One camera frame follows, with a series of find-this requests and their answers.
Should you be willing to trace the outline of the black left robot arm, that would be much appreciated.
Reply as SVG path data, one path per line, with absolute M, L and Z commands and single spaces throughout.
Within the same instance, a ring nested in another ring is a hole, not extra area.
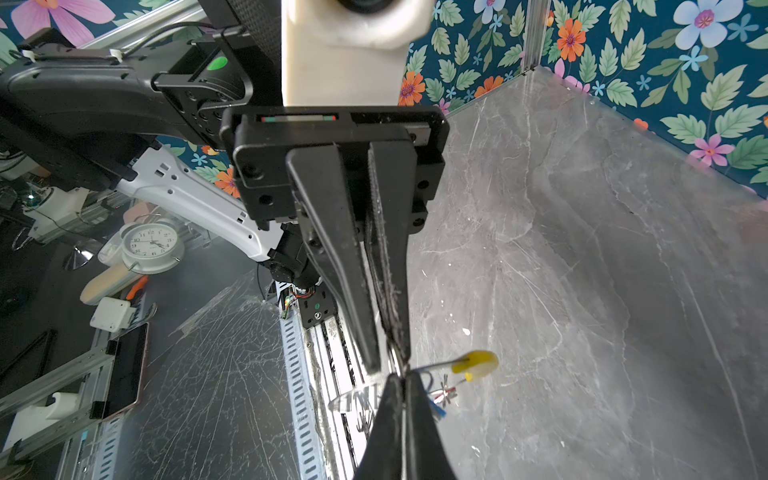
M 298 222 L 366 369 L 378 336 L 411 357 L 406 257 L 434 197 L 449 127 L 402 106 L 408 47 L 429 1 L 205 1 L 207 35 L 92 49 L 78 19 L 98 1 L 25 1 L 1 70 L 1 137 L 66 184 L 137 176 L 158 136 L 224 150 L 252 223 Z

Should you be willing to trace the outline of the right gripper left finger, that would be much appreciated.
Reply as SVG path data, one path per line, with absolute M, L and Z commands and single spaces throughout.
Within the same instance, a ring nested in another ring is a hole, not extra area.
M 363 458 L 354 480 L 398 480 L 402 477 L 404 400 L 402 380 L 387 377 Z

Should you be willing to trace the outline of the large black yellow keyring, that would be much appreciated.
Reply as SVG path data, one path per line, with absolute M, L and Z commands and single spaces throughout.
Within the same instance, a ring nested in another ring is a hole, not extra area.
M 458 396 L 459 386 L 487 377 L 499 366 L 498 356 L 488 350 L 470 351 L 451 361 L 416 368 L 430 401 L 446 408 Z M 337 395 L 328 402 L 328 409 L 339 414 L 358 417 L 357 428 L 368 434 L 373 426 L 387 375 L 379 373 L 366 383 Z

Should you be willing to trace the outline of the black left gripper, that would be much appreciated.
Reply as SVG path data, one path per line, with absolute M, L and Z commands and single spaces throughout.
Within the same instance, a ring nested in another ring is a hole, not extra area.
M 298 214 L 309 257 L 369 373 L 381 370 L 381 358 L 354 219 L 368 208 L 365 246 L 382 326 L 406 363 L 408 236 L 425 225 L 449 132 L 437 107 L 245 105 L 222 115 L 219 136 L 248 216 L 264 227 Z

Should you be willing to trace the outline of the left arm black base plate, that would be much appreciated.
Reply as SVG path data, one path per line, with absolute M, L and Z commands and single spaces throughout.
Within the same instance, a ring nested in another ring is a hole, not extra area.
M 335 298 L 325 283 L 306 290 L 294 289 L 294 298 L 305 329 L 320 325 L 338 313 Z

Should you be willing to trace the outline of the blue key tag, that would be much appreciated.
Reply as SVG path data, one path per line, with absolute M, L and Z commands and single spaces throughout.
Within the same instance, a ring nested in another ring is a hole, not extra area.
M 441 421 L 447 415 L 446 411 L 438 404 L 430 401 L 430 411 L 436 421 Z

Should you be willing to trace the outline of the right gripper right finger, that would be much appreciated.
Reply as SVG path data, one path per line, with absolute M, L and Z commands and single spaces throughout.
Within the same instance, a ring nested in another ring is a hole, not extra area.
M 432 403 L 416 371 L 405 377 L 405 471 L 407 479 L 453 479 L 432 415 Z

